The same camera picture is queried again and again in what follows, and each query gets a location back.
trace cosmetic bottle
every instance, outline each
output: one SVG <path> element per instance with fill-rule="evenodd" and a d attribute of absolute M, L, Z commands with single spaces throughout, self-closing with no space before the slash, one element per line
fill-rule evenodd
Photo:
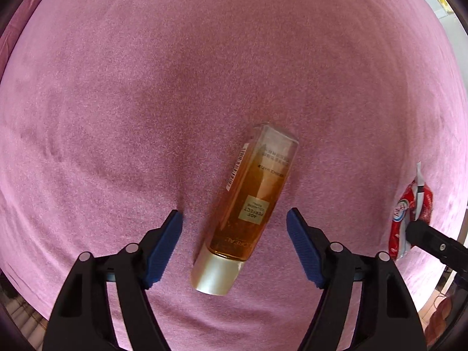
<path fill-rule="evenodd" d="M 242 147 L 191 272 L 200 292 L 225 295 L 249 259 L 285 185 L 298 140 L 271 124 Z"/>

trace barcode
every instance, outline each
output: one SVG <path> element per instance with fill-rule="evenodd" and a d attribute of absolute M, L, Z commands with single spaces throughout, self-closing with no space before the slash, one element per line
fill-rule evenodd
<path fill-rule="evenodd" d="M 229 191 L 231 189 L 231 186 L 232 186 L 232 184 L 234 182 L 235 175 L 237 174 L 237 170 L 239 169 L 240 163 L 242 162 L 242 159 L 244 158 L 244 155 L 245 155 L 245 151 L 247 150 L 248 147 L 249 147 L 249 143 L 244 144 L 242 150 L 240 151 L 240 155 L 237 158 L 237 161 L 236 161 L 236 163 L 234 165 L 234 169 L 232 170 L 231 176 L 229 177 L 228 184 L 226 185 L 226 190 L 227 191 Z"/>

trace gold bottle cap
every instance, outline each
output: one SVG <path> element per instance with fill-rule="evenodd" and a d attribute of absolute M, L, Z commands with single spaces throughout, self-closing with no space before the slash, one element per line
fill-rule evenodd
<path fill-rule="evenodd" d="M 202 293 L 224 296 L 243 266 L 243 261 L 217 256 L 203 245 L 191 272 L 192 286 Z"/>

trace gold label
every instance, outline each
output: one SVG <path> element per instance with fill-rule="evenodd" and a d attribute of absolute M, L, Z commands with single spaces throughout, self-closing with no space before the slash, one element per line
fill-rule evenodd
<path fill-rule="evenodd" d="M 255 198 L 252 195 L 247 195 L 244 207 L 242 207 L 240 211 L 239 219 L 254 224 L 261 224 L 269 205 L 270 203 L 267 201 Z"/>

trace amber liquid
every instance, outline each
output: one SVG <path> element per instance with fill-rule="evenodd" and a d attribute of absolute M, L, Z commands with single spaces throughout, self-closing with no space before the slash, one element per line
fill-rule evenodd
<path fill-rule="evenodd" d="M 237 197 L 233 199 L 228 194 L 228 198 L 221 202 L 218 209 L 222 215 L 212 233 L 211 240 L 207 243 L 212 253 L 238 261 L 246 261 L 252 254 L 273 213 L 289 170 L 288 161 L 277 158 L 275 161 L 275 157 L 272 158 L 268 154 L 266 145 L 260 147 L 253 161 L 247 166 L 249 169 L 241 182 L 242 186 Z M 241 165 L 238 173 L 243 172 L 245 170 L 242 170 Z M 246 201 L 251 202 L 252 197 L 268 202 L 268 207 L 261 218 L 256 217 L 258 211 L 246 208 Z M 239 216 L 246 218 L 246 215 L 256 217 L 249 218 L 249 220 L 260 221 L 260 223 L 252 223 L 239 218 Z"/>

